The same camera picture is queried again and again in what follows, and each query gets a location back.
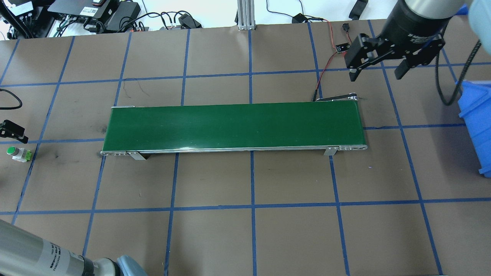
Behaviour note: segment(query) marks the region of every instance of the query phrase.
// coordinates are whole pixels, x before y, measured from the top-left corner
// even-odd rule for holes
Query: black plug
[[[325,19],[321,18],[321,17],[311,17],[311,18],[309,18],[309,20],[324,21]]]
[[[312,96],[312,102],[315,102],[317,100],[317,89],[314,90],[314,95]]]
[[[181,29],[202,28],[200,22],[194,20],[194,18],[188,14],[183,14],[179,17],[179,24],[181,24]]]
[[[344,30],[345,32],[348,32],[348,31],[350,30],[350,24],[348,24],[348,23],[344,23],[344,24],[343,24],[343,30]]]

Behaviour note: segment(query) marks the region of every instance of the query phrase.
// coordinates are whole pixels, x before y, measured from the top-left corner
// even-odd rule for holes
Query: green conveyor belt
[[[112,109],[101,153],[315,149],[365,144],[355,100],[129,107]]]

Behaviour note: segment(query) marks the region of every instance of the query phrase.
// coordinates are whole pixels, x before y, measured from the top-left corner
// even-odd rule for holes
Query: blue tape grid line
[[[415,200],[385,200],[385,201],[349,201],[349,202],[312,202],[312,203],[278,203],[278,204],[255,204],[255,209],[265,208],[304,208],[304,207],[335,207],[335,206],[370,206],[370,205],[400,205],[420,204]],[[491,202],[491,197],[475,198],[442,198],[424,199],[425,204],[438,203],[462,203],[462,202]],[[109,213],[141,213],[141,212],[169,212],[173,211],[203,211],[203,210],[229,210],[229,209],[251,209],[252,205],[215,205],[215,206],[190,206],[190,207],[163,207],[163,208],[128,208],[128,209],[86,209],[86,210],[42,210],[42,211],[19,211],[19,215],[59,215],[59,214],[109,214]],[[13,215],[15,212],[0,212],[0,215]]]
[[[43,139],[44,132],[46,131],[46,126],[48,125],[48,120],[50,119],[51,111],[53,110],[53,106],[55,105],[56,95],[58,94],[61,79],[63,78],[63,74],[65,73],[66,65],[68,63],[68,59],[70,58],[70,53],[72,52],[74,42],[75,42],[75,37],[72,37],[72,41],[70,42],[70,47],[68,48],[68,52],[67,52],[67,55],[65,58],[65,63],[63,64],[63,68],[61,69],[61,73],[60,73],[60,76],[58,78],[58,84],[56,85],[55,92],[53,93],[53,97],[51,98],[50,107],[48,108],[48,113],[46,114],[46,119],[44,120],[43,128],[41,130],[41,134],[39,135],[38,143],[36,144],[36,149],[34,151],[34,154],[32,155],[32,159],[31,159],[31,162],[29,165],[29,170],[27,171],[26,180],[24,181],[24,185],[22,186],[21,196],[19,198],[19,201],[17,202],[17,208],[15,211],[14,217],[12,218],[12,224],[15,224],[15,221],[17,220],[17,216],[19,215],[19,210],[21,208],[22,201],[24,200],[24,195],[26,194],[27,186],[29,184],[29,179],[30,179],[30,176],[32,173],[32,168],[34,167],[37,153],[38,153],[39,147],[41,145],[41,141]]]
[[[317,53],[315,51],[314,35],[312,34],[312,26],[310,22],[307,22],[308,34],[310,36],[310,44],[312,44],[312,53],[314,55],[315,73],[317,75],[317,81],[319,81],[319,63],[317,62]],[[319,84],[319,98],[324,98],[322,95],[322,86]]]
[[[403,125],[404,129],[410,128],[443,128],[443,127],[464,127],[465,124],[433,124],[433,125]],[[380,130],[380,129],[398,129],[398,126],[382,126],[382,127],[364,127],[364,130]],[[91,138],[91,139],[49,139],[42,140],[41,143],[85,143],[85,142],[102,142],[104,138]],[[39,140],[30,140],[28,144],[37,144]],[[22,144],[19,141],[0,141],[0,145],[7,144]]]
[[[463,63],[454,64],[441,64],[441,67],[463,66]],[[473,66],[491,65],[491,62],[473,62]],[[435,67],[434,65],[426,65],[421,67]],[[386,66],[385,69],[395,69],[397,66]],[[364,70],[381,70],[380,66],[367,67]],[[281,74],[297,74],[297,73],[320,73],[322,69],[310,69],[310,70],[288,70],[288,71],[269,71],[269,72],[244,72],[244,73],[230,73],[230,74],[209,74],[209,75],[186,75],[187,79],[193,78],[213,78],[213,77],[234,77],[234,76],[249,76],[249,75],[281,75]],[[348,68],[328,68],[326,72],[336,71],[349,71]],[[151,78],[126,78],[123,81],[137,82],[137,81],[151,81],[151,80],[168,80],[168,79],[182,79],[184,76],[166,76],[166,77],[151,77]],[[96,80],[96,81],[76,81],[76,82],[61,82],[60,85],[66,84],[84,84],[84,83],[115,83],[119,79],[111,80]],[[0,87],[25,87],[25,86],[44,86],[44,85],[57,85],[58,83],[23,83],[23,84],[2,84]]]
[[[15,51],[17,50],[17,46],[19,45],[20,39],[17,39],[17,42],[15,43],[14,49],[12,50],[12,53],[10,54],[10,58],[8,59],[7,65],[5,66],[5,70],[3,71],[3,74],[1,75],[0,78],[0,84],[3,82],[3,79],[5,79],[5,75],[7,74],[7,69],[10,66],[10,63],[12,62],[12,59],[14,58]]]
[[[454,78],[454,81],[456,82],[457,76],[455,75],[454,69],[452,68],[452,64],[450,63],[450,60],[448,59],[447,52],[445,51],[444,48],[441,49],[441,52],[443,53],[443,57],[445,58],[445,61],[447,62],[447,66],[450,69],[450,73],[452,74],[452,77]]]
[[[123,82],[124,69],[126,68],[126,60],[128,59],[128,52],[130,51],[131,37],[132,37],[132,33],[130,32],[130,34],[128,35],[128,42],[126,44],[126,51],[124,54],[123,65],[121,66],[121,73],[119,74],[118,88],[116,90],[116,95],[114,97],[113,106],[116,106],[118,104],[119,92],[121,91],[121,83]],[[97,177],[97,184],[94,192],[94,200],[92,201],[92,209],[90,212],[89,224],[87,226],[87,233],[85,235],[85,242],[83,244],[82,256],[85,256],[87,254],[87,248],[89,245],[90,233],[92,231],[92,224],[94,222],[94,213],[97,205],[97,198],[99,197],[99,189],[101,188],[102,174],[104,172],[105,163],[106,163],[106,157],[103,156],[101,159],[101,166],[99,168],[99,175]]]
[[[252,95],[252,32],[248,30],[249,46],[249,104],[253,103]],[[257,276],[256,254],[256,193],[254,188],[254,151],[250,152],[250,213],[251,213],[251,237],[252,237],[252,275]]]
[[[170,198],[169,208],[169,225],[167,228],[167,243],[165,245],[165,259],[164,259],[164,276],[169,275],[169,260],[170,260],[170,241],[172,236],[172,222],[174,220],[175,211],[175,199],[176,199],[176,185],[177,185],[177,171],[179,165],[179,153],[176,154],[174,161],[174,178],[172,179],[172,194]]]
[[[332,187],[334,189],[334,200],[336,201],[336,212],[338,216],[339,236],[341,238],[341,249],[343,250],[344,269],[346,270],[346,275],[350,276],[351,275],[350,265],[348,262],[348,252],[346,250],[346,239],[344,236],[343,218],[341,216],[341,204],[339,202],[339,194],[338,194],[337,183],[336,183],[336,173],[334,171],[334,160],[332,156],[329,156],[329,165],[331,168]]]
[[[188,29],[188,35],[186,38],[186,53],[184,55],[184,70],[183,70],[183,86],[182,86],[182,92],[181,92],[181,105],[184,105],[184,91],[186,89],[186,75],[188,73],[188,53],[189,53],[189,38],[190,38],[190,29]]]
[[[372,23],[370,22],[370,20],[368,20],[368,26],[370,27],[370,31],[372,33],[372,36],[375,37],[375,33],[373,31]],[[435,258],[435,262],[436,262],[436,267],[438,269],[438,273],[440,275],[443,275],[443,270],[441,268],[440,259],[438,257],[438,252],[436,250],[435,241],[433,239],[433,234],[432,234],[432,231],[431,231],[430,222],[428,220],[428,215],[426,213],[426,208],[425,208],[425,204],[424,204],[424,201],[423,201],[423,196],[422,196],[421,190],[419,188],[419,183],[418,183],[418,179],[416,177],[416,171],[414,169],[414,164],[412,162],[411,153],[409,152],[408,142],[406,140],[406,135],[404,134],[404,128],[402,127],[401,119],[399,117],[399,112],[397,111],[397,105],[396,105],[396,102],[395,102],[395,99],[394,99],[394,95],[392,93],[392,88],[390,87],[390,82],[389,82],[389,79],[387,77],[387,71],[386,71],[386,69],[384,67],[383,62],[381,62],[381,66],[382,66],[383,76],[384,76],[385,82],[387,84],[387,89],[388,89],[388,92],[389,92],[389,95],[390,95],[390,100],[392,101],[392,105],[394,106],[394,112],[396,114],[397,124],[399,125],[399,129],[401,131],[401,137],[402,137],[402,140],[403,140],[404,149],[406,150],[406,155],[408,157],[409,166],[411,168],[412,178],[414,180],[414,186],[415,186],[416,192],[418,194],[418,200],[420,202],[421,212],[423,214],[423,219],[425,221],[426,230],[428,232],[428,237],[430,239],[431,248],[433,250],[433,255],[434,255],[434,258]]]
[[[252,275],[257,276],[256,253],[256,192],[254,180],[254,152],[250,152],[250,203],[251,203],[251,229],[252,229]]]

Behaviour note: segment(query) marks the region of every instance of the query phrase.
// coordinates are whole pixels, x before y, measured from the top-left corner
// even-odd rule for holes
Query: black clamp
[[[16,123],[9,120],[4,120],[3,123],[0,124],[0,137],[13,138],[21,143],[27,144],[29,138],[24,136],[24,130],[25,129],[23,127]]]

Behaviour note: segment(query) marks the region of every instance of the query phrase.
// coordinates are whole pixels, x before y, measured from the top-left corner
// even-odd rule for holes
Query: black power supply
[[[102,6],[97,7],[92,5],[92,0],[55,0],[48,11],[54,13],[57,20],[70,15],[72,18],[77,18],[78,23],[104,24],[116,11],[118,3],[119,0],[106,0]]]
[[[179,17],[179,24],[181,24],[181,29],[196,29],[201,28],[201,23],[194,20],[194,18],[188,14],[183,14]]]
[[[118,32],[124,26],[126,27],[122,31],[126,31],[131,27],[131,24],[128,24],[128,21],[135,20],[140,11],[140,5],[136,2],[120,2],[118,9],[112,14],[111,18],[109,18],[105,32]]]

